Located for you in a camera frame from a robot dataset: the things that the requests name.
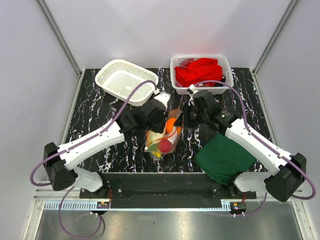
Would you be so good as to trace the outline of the orange fake fruit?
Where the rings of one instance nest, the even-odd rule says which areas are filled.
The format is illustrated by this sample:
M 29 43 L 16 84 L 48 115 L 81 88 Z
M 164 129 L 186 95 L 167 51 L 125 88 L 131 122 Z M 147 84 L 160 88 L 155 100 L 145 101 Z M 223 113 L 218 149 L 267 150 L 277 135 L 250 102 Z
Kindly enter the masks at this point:
M 171 133 L 173 131 L 176 120 L 177 119 L 175 117 L 172 117 L 166 121 L 166 126 L 165 126 L 166 133 Z

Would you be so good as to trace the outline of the clear zip top bag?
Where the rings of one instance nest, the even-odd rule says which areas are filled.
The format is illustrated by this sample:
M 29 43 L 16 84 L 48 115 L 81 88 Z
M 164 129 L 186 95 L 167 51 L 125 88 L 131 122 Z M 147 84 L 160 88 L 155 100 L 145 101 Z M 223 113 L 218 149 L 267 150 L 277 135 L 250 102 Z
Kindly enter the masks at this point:
M 156 158 L 172 153 L 176 149 L 183 131 L 183 127 L 174 125 L 181 116 L 182 111 L 179 108 L 171 110 L 166 118 L 162 133 L 148 130 L 144 151 Z

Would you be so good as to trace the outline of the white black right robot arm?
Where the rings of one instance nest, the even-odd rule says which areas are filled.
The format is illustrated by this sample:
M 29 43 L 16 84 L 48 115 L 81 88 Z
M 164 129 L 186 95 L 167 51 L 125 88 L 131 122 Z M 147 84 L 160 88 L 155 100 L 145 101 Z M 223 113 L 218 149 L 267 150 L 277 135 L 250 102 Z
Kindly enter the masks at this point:
M 228 195 L 239 198 L 244 192 L 266 192 L 286 202 L 305 181 L 307 159 L 292 155 L 267 140 L 252 127 L 246 127 L 240 115 L 222 108 L 207 90 L 189 89 L 189 102 L 183 110 L 185 127 L 206 124 L 210 129 L 237 143 L 266 168 L 266 172 L 237 172 L 227 185 Z

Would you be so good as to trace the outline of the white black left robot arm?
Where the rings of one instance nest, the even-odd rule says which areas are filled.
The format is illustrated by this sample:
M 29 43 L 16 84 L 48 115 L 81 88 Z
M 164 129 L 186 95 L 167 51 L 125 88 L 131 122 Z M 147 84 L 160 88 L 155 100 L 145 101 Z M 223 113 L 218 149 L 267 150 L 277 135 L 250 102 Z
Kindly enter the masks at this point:
M 75 186 L 103 198 L 108 186 L 97 172 L 79 168 L 78 165 L 103 149 L 122 143 L 130 136 L 139 136 L 147 130 L 160 133 L 165 128 L 169 96 L 159 94 L 143 106 L 125 110 L 97 130 L 72 142 L 57 146 L 48 143 L 44 147 L 45 171 L 54 191 Z

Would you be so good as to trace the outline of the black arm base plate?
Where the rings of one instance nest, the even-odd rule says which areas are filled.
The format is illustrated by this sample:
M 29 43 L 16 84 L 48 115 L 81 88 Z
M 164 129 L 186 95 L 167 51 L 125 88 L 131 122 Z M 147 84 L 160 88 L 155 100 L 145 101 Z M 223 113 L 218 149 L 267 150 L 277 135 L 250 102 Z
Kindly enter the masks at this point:
M 241 193 L 204 173 L 103 173 L 111 191 L 111 208 L 147 210 L 220 210 L 225 203 L 255 200 L 255 192 Z

